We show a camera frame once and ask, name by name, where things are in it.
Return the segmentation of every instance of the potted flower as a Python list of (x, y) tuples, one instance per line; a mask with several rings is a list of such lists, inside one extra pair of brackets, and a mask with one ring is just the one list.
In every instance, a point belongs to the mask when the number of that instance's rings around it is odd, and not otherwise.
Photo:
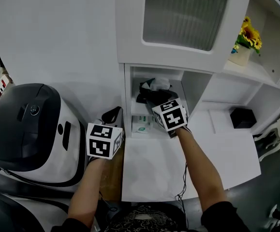
[(261, 46), (260, 34), (251, 26), (251, 19), (246, 16), (229, 60), (238, 65), (246, 66), (250, 58), (251, 49), (254, 49), (259, 54)]

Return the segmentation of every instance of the white cube with black markers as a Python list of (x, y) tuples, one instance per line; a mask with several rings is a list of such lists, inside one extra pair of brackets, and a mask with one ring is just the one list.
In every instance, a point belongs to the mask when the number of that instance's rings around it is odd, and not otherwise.
[(87, 155), (112, 159), (121, 145), (122, 128), (88, 123)]
[(180, 98), (152, 108), (156, 122), (166, 131), (187, 125), (186, 109)]

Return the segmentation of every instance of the black box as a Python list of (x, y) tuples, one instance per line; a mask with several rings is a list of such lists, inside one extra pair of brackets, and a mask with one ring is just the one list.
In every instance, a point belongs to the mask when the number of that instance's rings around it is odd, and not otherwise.
[(251, 109), (236, 108), (230, 114), (230, 117), (235, 129), (251, 128), (257, 122)]

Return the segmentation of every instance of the gray floor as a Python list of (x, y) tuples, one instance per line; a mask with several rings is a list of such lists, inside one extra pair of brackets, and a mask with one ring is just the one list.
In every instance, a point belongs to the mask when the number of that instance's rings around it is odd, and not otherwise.
[[(262, 174), (242, 185), (227, 191), (232, 204), (252, 232), (263, 229), (270, 209), (278, 204), (280, 209), (280, 152), (272, 154), (260, 163)], [(189, 229), (201, 226), (202, 215), (199, 199), (184, 201), (189, 221)]]

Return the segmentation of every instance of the black shirt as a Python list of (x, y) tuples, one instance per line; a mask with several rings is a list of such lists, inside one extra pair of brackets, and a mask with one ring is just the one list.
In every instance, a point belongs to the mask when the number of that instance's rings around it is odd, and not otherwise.
[[(201, 217), (201, 223), (209, 232), (247, 232), (249, 229), (237, 215), (230, 202), (220, 202), (209, 207)], [(52, 232), (89, 232), (83, 223), (67, 219)], [(111, 220), (105, 231), (191, 231), (186, 228), (184, 213), (176, 206), (166, 203), (146, 203), (121, 211)]]

